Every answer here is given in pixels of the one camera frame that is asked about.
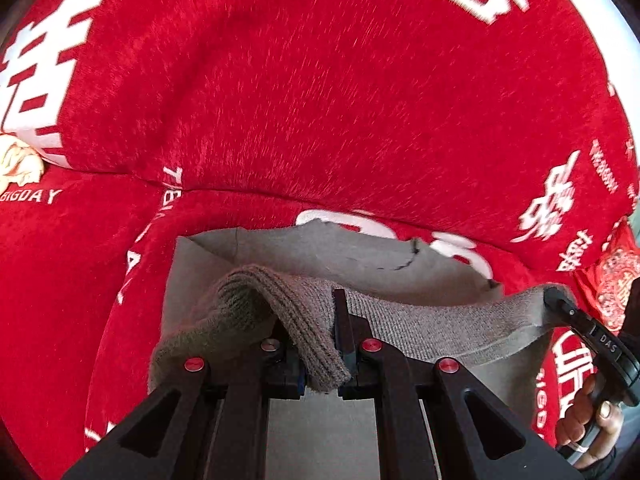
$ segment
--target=silver screw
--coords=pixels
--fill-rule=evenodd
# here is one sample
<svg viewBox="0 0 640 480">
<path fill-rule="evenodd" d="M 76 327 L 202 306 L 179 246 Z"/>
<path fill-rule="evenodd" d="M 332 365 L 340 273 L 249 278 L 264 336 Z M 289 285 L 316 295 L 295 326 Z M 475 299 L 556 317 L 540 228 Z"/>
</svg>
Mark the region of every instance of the silver screw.
<svg viewBox="0 0 640 480">
<path fill-rule="evenodd" d="M 278 348 L 280 348 L 280 342 L 277 339 L 265 339 L 260 344 L 260 348 L 262 348 L 265 352 L 275 352 Z"/>
</svg>

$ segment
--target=white surface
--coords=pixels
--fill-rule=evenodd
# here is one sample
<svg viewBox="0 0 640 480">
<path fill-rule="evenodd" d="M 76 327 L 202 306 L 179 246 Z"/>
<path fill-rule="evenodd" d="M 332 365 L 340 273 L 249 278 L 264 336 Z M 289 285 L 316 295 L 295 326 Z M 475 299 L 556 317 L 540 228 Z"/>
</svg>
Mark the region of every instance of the white surface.
<svg viewBox="0 0 640 480">
<path fill-rule="evenodd" d="M 595 38 L 634 142 L 640 146 L 640 43 L 611 0 L 571 1 Z"/>
</svg>

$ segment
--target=black handle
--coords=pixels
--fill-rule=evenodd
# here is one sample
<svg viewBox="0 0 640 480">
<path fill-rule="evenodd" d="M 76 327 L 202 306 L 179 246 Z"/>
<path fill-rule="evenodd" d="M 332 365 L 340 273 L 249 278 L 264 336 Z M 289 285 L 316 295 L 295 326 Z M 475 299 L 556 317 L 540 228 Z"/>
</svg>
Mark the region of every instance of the black handle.
<svg viewBox="0 0 640 480">
<path fill-rule="evenodd" d="M 587 452 L 587 450 L 600 434 L 601 427 L 596 423 L 596 413 L 600 409 L 600 405 L 610 399 L 610 392 L 606 388 L 607 381 L 604 375 L 598 373 L 596 375 L 596 385 L 589 394 L 589 399 L 593 405 L 593 415 L 584 427 L 584 437 L 578 442 L 570 442 L 567 446 L 558 447 L 558 453 L 562 455 L 569 464 L 574 465 L 578 459 Z"/>
</svg>

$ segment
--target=beige cloth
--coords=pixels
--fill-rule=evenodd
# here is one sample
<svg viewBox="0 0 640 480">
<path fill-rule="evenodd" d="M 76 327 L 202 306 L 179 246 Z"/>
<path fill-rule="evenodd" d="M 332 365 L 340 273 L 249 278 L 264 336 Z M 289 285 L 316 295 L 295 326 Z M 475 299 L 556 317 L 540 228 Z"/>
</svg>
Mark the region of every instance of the beige cloth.
<svg viewBox="0 0 640 480">
<path fill-rule="evenodd" d="M 11 135 L 0 135 L 0 193 L 15 182 L 24 186 L 39 182 L 44 163 L 36 150 Z"/>
</svg>

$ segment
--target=red paisley fabric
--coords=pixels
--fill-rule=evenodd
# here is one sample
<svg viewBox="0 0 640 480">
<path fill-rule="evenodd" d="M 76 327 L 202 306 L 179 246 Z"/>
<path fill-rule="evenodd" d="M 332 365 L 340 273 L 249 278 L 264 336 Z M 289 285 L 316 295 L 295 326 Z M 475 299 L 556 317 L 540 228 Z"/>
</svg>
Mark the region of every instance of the red paisley fabric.
<svg viewBox="0 0 640 480">
<path fill-rule="evenodd" d="M 0 130 L 112 173 L 0 197 L 0 414 L 44 480 L 145 395 L 177 235 L 329 215 L 577 293 L 636 189 L 569 0 L 38 0 L 7 45 Z"/>
</svg>

